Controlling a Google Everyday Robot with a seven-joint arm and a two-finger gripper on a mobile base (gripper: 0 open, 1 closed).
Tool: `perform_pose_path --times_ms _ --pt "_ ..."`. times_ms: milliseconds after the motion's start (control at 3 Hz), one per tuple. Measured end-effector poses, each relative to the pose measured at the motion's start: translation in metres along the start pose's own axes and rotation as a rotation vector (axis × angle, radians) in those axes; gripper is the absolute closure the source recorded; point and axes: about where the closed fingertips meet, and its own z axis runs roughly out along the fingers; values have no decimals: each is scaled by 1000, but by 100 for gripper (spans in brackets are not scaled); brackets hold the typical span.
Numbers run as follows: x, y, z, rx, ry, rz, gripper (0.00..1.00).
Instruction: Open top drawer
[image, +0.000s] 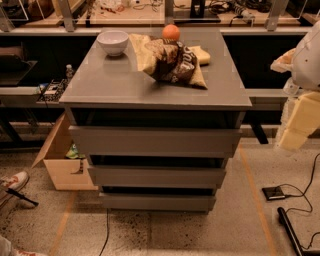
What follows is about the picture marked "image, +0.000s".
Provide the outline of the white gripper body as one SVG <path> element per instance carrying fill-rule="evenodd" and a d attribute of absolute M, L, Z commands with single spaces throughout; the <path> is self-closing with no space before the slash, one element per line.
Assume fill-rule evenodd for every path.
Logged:
<path fill-rule="evenodd" d="M 320 93 L 307 92 L 289 98 L 284 105 L 275 148 L 297 151 L 320 128 Z"/>

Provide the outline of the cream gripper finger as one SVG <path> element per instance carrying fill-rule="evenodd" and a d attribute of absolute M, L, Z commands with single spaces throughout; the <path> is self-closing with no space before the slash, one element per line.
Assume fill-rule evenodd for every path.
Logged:
<path fill-rule="evenodd" d="M 286 71 L 291 71 L 293 64 L 292 59 L 295 52 L 295 48 L 290 49 L 276 60 L 274 60 L 270 66 L 273 71 L 284 73 Z"/>

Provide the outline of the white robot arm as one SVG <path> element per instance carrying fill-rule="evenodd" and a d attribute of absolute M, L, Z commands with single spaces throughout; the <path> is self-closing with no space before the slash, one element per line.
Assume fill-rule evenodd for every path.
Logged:
<path fill-rule="evenodd" d="M 291 72 L 283 87 L 289 98 L 276 135 L 276 149 L 289 154 L 320 128 L 320 21 L 295 48 L 274 60 L 271 69 Z"/>

